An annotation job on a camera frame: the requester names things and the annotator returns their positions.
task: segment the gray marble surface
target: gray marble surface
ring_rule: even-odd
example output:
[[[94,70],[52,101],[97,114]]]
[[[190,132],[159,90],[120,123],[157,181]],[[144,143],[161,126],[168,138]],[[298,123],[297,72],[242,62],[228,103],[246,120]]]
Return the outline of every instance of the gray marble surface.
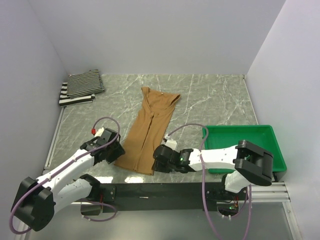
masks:
[[[181,94],[167,133],[185,123],[204,125],[255,125],[257,120],[242,75],[207,74],[129,74],[103,75],[106,91],[96,95],[93,103],[67,106],[51,154],[49,169],[67,160],[79,146],[92,138],[91,128],[96,119],[111,116],[118,120],[121,142],[126,138],[142,104],[142,86]],[[101,121],[97,128],[117,129],[110,120]],[[189,126],[174,135],[178,150],[199,148],[200,127]],[[201,182],[201,172],[161,173],[153,176],[131,172],[105,161],[88,169],[88,174],[104,183],[181,183]],[[206,181],[219,181],[221,175],[207,174]]]

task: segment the brown shirt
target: brown shirt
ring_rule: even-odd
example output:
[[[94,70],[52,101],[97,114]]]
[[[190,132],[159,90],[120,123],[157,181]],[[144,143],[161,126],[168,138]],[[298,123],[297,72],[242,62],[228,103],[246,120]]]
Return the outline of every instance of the brown shirt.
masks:
[[[161,144],[180,94],[141,88],[142,109],[133,123],[123,148],[125,155],[115,165],[141,174],[153,175],[155,149]]]

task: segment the green tray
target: green tray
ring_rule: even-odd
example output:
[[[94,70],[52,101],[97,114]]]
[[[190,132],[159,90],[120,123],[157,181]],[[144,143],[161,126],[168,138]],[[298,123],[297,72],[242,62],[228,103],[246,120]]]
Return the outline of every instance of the green tray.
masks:
[[[204,149],[223,149],[238,145],[239,140],[248,140],[271,153],[273,153],[273,172],[285,172],[287,166],[279,148],[274,130],[270,125],[226,125],[206,126],[209,135],[204,142]],[[203,138],[206,130],[202,129]],[[223,168],[211,168],[211,174],[232,173],[234,170]]]

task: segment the folded clothes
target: folded clothes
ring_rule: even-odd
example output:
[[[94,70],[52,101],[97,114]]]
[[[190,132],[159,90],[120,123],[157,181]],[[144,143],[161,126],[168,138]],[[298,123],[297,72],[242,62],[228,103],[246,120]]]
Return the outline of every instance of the folded clothes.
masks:
[[[59,105],[61,107],[68,106],[68,105],[74,105],[74,104],[91,103],[93,100],[96,99],[95,94],[70,98],[67,96],[67,88],[68,88],[68,83],[64,82],[62,84],[62,88],[60,91],[60,98],[59,98]]]
[[[99,94],[105,91],[99,70],[68,76],[67,96],[70,98]]]

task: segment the black and white striped fabric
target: black and white striped fabric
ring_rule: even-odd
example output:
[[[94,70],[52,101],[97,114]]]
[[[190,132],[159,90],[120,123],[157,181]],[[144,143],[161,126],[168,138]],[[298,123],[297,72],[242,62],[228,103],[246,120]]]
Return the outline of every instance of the black and white striped fabric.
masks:
[[[60,99],[59,99],[59,105],[61,107],[65,107],[73,104],[91,103],[93,100],[96,99],[95,94],[70,98],[67,96],[67,88],[68,88],[68,83],[64,82],[61,87]]]
[[[105,91],[99,70],[94,69],[83,74],[68,76],[67,95],[70,98],[99,94]]]

